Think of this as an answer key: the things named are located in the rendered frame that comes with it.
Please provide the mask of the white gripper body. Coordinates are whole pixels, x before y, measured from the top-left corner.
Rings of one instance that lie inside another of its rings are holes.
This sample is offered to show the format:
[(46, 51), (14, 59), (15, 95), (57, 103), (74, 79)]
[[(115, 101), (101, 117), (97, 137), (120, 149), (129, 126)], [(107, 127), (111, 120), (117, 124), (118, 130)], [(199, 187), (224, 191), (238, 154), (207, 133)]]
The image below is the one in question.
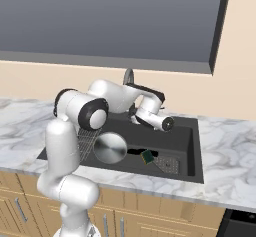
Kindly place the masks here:
[(143, 124), (142, 112), (143, 110), (141, 108), (136, 108), (135, 104), (132, 104), (128, 110), (130, 121), (134, 124)]

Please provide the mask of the green sponge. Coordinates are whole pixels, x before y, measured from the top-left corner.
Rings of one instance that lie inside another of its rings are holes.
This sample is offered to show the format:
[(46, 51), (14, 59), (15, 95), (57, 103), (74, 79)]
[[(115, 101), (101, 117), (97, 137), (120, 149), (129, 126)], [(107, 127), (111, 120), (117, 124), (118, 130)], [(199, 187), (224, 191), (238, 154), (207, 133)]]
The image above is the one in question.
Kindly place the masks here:
[(152, 152), (150, 150), (144, 150), (143, 152), (140, 153), (140, 156), (145, 165), (152, 163), (154, 161), (154, 156), (152, 155)]

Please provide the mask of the black kitchen sink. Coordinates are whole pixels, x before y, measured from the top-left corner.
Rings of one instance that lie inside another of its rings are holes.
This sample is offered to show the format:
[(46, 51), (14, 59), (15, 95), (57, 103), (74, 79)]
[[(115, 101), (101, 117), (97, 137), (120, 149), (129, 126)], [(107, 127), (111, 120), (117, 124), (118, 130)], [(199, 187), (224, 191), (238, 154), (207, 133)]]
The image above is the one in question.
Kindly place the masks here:
[[(105, 132), (121, 135), (129, 149), (151, 150), (154, 161), (145, 165), (140, 155), (127, 155), (116, 164), (100, 162), (92, 151), (92, 142)], [(109, 114), (101, 131), (86, 136), (80, 129), (78, 142), (83, 166), (204, 183), (199, 126), (195, 118), (174, 116), (172, 130), (162, 132), (133, 124), (128, 113)]]

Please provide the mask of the grey curved tap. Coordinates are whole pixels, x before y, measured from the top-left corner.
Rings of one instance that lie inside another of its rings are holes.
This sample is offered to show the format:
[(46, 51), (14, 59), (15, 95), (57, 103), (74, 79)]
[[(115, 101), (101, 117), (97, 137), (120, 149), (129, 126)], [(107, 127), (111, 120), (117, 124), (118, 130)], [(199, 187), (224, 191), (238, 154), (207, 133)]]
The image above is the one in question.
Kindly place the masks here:
[(134, 83), (134, 80), (134, 72), (131, 68), (128, 68), (124, 73), (123, 84)]

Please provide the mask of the light wood drawer front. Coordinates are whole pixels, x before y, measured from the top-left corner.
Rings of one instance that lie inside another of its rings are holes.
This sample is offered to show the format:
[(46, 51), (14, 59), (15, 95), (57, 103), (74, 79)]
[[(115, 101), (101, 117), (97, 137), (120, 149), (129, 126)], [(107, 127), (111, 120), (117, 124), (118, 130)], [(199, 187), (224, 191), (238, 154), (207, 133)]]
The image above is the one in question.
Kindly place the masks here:
[(100, 189), (100, 204), (217, 229), (225, 209), (146, 194)]

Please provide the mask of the light wood cupboard door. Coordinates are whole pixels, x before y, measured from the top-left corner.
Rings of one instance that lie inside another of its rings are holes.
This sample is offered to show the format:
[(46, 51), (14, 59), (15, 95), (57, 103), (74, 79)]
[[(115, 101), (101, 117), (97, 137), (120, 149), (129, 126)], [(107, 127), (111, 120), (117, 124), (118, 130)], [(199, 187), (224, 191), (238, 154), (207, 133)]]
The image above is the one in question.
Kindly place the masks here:
[[(16, 207), (14, 199), (18, 197), (25, 216), (25, 223)], [(24, 194), (0, 190), (0, 235), (7, 237), (52, 237), (46, 222), (40, 213), (33, 209)]]
[(88, 211), (88, 214), (91, 222), (98, 228), (101, 237), (105, 237), (103, 215), (106, 214), (109, 237), (116, 237), (114, 211), (112, 209), (94, 206), (92, 209)]
[(125, 237), (216, 237), (218, 232), (217, 229), (116, 210), (117, 237), (120, 237), (121, 217), (124, 217)]

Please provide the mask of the black dishwasher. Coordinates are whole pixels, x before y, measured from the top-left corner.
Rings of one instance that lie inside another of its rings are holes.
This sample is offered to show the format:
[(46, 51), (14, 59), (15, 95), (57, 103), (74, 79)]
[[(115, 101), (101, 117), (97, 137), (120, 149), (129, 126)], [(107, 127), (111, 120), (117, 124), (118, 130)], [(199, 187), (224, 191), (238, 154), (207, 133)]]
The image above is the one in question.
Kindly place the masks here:
[(227, 209), (216, 237), (256, 237), (256, 213)]

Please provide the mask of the grey window with dark frame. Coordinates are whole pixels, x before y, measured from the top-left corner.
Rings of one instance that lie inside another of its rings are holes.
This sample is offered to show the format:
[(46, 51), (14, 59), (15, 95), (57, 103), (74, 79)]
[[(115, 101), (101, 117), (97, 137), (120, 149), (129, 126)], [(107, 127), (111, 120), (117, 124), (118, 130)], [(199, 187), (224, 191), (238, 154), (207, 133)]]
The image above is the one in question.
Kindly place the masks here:
[(0, 60), (211, 74), (228, 0), (0, 0)]

